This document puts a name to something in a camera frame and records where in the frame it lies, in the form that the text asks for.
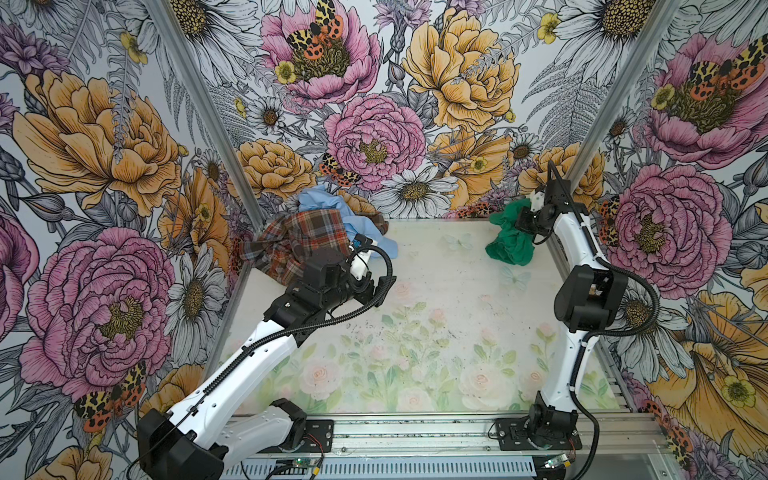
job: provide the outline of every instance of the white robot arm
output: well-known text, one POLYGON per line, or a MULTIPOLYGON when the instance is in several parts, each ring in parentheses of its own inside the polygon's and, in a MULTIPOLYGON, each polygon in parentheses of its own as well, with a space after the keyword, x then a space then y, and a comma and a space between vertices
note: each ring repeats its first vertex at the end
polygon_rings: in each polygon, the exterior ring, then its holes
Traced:
POLYGON ((299 446, 305 434, 306 413, 286 399, 273 402, 259 415, 230 425, 227 422, 269 372, 311 332, 348 321, 384 301, 396 280, 392 263, 370 239, 359 235, 356 242, 359 246, 349 259, 336 250, 314 251, 305 262, 302 279, 272 303, 264 321, 237 353, 165 415, 153 409, 139 421, 137 462, 150 477, 219 478, 225 468, 254 452, 273 446, 290 451, 299 446), (387 266, 378 287, 374 287, 367 269, 372 251, 379 253, 387 266), (362 306, 326 320, 329 310, 352 298, 362 306))

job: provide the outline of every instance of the mounting plate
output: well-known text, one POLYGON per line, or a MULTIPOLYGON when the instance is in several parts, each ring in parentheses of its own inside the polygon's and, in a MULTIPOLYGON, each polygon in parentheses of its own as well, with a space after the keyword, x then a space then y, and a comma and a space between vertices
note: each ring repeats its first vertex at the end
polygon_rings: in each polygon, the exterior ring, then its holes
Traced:
POLYGON ((527 421, 527 416, 494 420, 498 447, 503 452, 570 450, 571 442, 573 442, 572 448, 574 450, 581 450, 581 438, 575 430, 571 434, 570 441, 569 438, 559 432, 552 432, 551 435, 536 435, 529 439, 528 431, 525 428, 527 421))
POLYGON ((317 445, 315 442, 311 442, 307 439, 302 439, 299 447, 296 450, 283 450, 278 447, 269 447, 259 453, 320 453, 320 447, 323 447, 323 451, 328 453, 333 446, 333 420, 306 420, 306 426, 304 427, 304 435, 307 433, 314 436, 318 442, 322 445, 317 445))

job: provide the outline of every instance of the blue fabric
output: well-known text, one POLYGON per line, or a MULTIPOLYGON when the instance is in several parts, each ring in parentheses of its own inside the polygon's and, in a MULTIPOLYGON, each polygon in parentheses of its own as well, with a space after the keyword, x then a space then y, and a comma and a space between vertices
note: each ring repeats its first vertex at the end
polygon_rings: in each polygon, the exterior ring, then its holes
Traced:
POLYGON ((355 235, 362 233, 371 240, 375 240, 376 244, 384 249, 390 258, 397 258, 397 242, 384 237, 368 217, 355 215, 343 198, 329 194, 322 187, 301 190, 299 193, 299 212, 324 208, 335 208, 341 213, 341 220, 344 222, 346 234, 350 240, 354 240, 355 235))

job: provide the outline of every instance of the black wire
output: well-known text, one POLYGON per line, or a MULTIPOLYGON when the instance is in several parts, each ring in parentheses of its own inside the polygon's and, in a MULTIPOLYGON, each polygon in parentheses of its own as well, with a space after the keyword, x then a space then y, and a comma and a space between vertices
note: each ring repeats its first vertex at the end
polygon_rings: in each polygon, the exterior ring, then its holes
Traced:
MULTIPOLYGON (((560 185, 561 190, 563 190, 566 200, 568 200, 568 203, 571 206, 571 211, 576 216, 576 220, 581 223, 583 219, 581 218, 581 215, 576 210, 576 206, 574 205, 574 199, 571 196, 571 189, 567 188, 564 184, 564 181, 562 177, 560 176, 560 173, 558 172, 557 168, 554 166, 554 163, 552 161, 549 161, 548 167, 547 167, 548 173, 553 174, 554 178, 557 180, 558 184, 560 185)), ((571 390, 571 400, 573 401, 574 405, 576 405, 576 408, 579 409, 579 412, 583 413, 584 416, 586 416, 590 421, 592 422, 592 425, 594 427, 594 432, 592 434, 592 444, 589 447, 589 454, 587 455, 587 460, 584 462, 584 464, 581 466, 581 469, 579 472, 574 476, 571 480, 581 480, 586 474, 587 470, 592 465, 592 462, 594 461, 594 456, 597 454, 598 451, 598 443, 600 442, 600 423, 598 420, 592 415, 582 404, 579 402, 578 397, 576 396, 576 380, 578 378, 579 370, 581 369, 581 362, 584 359, 584 354, 587 352, 587 344, 589 340, 594 336, 599 335, 605 335, 605 336, 633 336, 637 335, 638 333, 642 333, 646 331, 647 329, 651 328, 655 323, 656 319, 659 316, 659 310, 661 308, 659 296, 656 293, 656 290, 653 289, 652 286, 640 275, 637 275, 635 272, 631 272, 630 270, 625 270, 623 268, 620 268, 619 266, 615 266, 611 262, 601 258, 598 256, 598 252, 600 251, 598 249, 598 246, 594 244, 594 241, 592 240, 591 231, 588 227, 582 225, 581 229, 584 231, 584 235, 587 237, 587 241, 590 244, 590 249, 592 250, 592 254, 594 255, 594 260, 598 262, 600 265, 604 266, 605 268, 615 272, 620 273, 622 275, 625 275, 635 282, 639 283, 650 296, 650 312, 648 313, 648 316, 646 319, 640 324, 639 326, 634 327, 633 329, 629 330, 594 330, 592 332, 587 333, 584 335, 584 338, 581 340, 581 346, 579 347, 578 354, 576 355, 576 362, 574 363, 573 370, 571 370, 571 381, 569 382, 568 386, 571 390)))
POLYGON ((243 463, 242 463, 242 462, 240 462, 240 470, 243 472, 243 476, 245 477, 245 480, 250 480, 250 477, 249 477, 249 476, 248 476, 248 474, 245 472, 245 465, 243 465, 243 463))
POLYGON ((270 480, 270 478, 272 478, 274 475, 279 475, 279 474, 281 474, 283 472, 287 472, 288 470, 290 470, 292 468, 301 468, 302 470, 306 470, 306 468, 304 468, 304 467, 294 467, 293 463, 291 463, 289 465, 283 465, 282 467, 275 467, 270 472, 270 474, 266 476, 266 478, 264 480, 270 480))
POLYGON ((142 458, 152 453, 152 451, 155 450, 166 438, 168 438, 168 436, 172 432, 175 432, 176 429, 179 428, 179 425, 181 425, 181 423, 184 420, 186 420, 189 417, 189 415, 197 411, 197 407, 203 402, 205 397, 207 397, 209 393, 213 392, 216 389, 216 387, 218 387, 224 381, 224 379, 227 378, 235 370, 235 368, 237 368, 237 366, 240 365, 245 360, 245 358, 251 356, 251 354, 253 354, 253 352, 255 352, 259 347, 266 345, 267 343, 275 339, 279 339, 281 337, 288 336, 288 335, 293 335, 294 333, 301 333, 307 330, 319 329, 325 326, 331 326, 331 325, 336 325, 337 323, 347 322, 355 318, 356 316, 362 315, 363 313, 372 309, 374 306, 376 306, 376 304, 380 300, 383 300, 384 296, 386 296, 386 294, 389 292, 389 288, 392 286, 392 260, 389 258, 389 255, 387 255, 387 253, 382 248, 376 245, 368 245, 368 246, 360 247, 357 250, 354 250, 353 254, 356 255, 358 253, 367 252, 369 250, 377 252, 384 259, 384 263, 386 264, 386 275, 380 280, 378 291, 368 303, 361 306, 357 310, 353 310, 352 312, 345 313, 344 315, 333 318, 331 320, 326 320, 325 322, 315 323, 313 325, 298 326, 292 329, 284 329, 284 330, 280 330, 279 332, 271 333, 270 335, 267 335, 261 339, 258 339, 256 342, 251 343, 249 346, 243 347, 243 350, 240 352, 240 355, 238 355, 237 358, 235 358, 235 360, 232 363, 230 363, 222 373, 217 375, 216 378, 210 383, 210 385, 208 385, 206 388, 203 389, 203 395, 200 397, 199 400, 197 400, 197 403, 194 404, 194 406, 187 412, 187 414, 176 425, 174 425, 172 429, 170 429, 165 435, 163 435, 160 438, 160 440, 158 440, 154 445, 152 445, 149 450, 147 450, 143 455, 136 458, 128 466, 128 470, 125 473, 126 479, 131 480, 131 469, 134 467, 134 465, 136 465, 142 458))

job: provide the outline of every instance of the plaid fabric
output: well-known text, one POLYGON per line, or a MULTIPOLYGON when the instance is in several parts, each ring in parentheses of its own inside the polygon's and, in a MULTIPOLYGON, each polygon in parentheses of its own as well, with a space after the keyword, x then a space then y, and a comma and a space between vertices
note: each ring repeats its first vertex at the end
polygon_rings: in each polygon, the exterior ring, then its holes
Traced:
POLYGON ((255 242, 243 244, 242 258, 285 286, 304 274, 313 250, 331 247, 349 255, 349 238, 336 209, 278 214, 255 242))

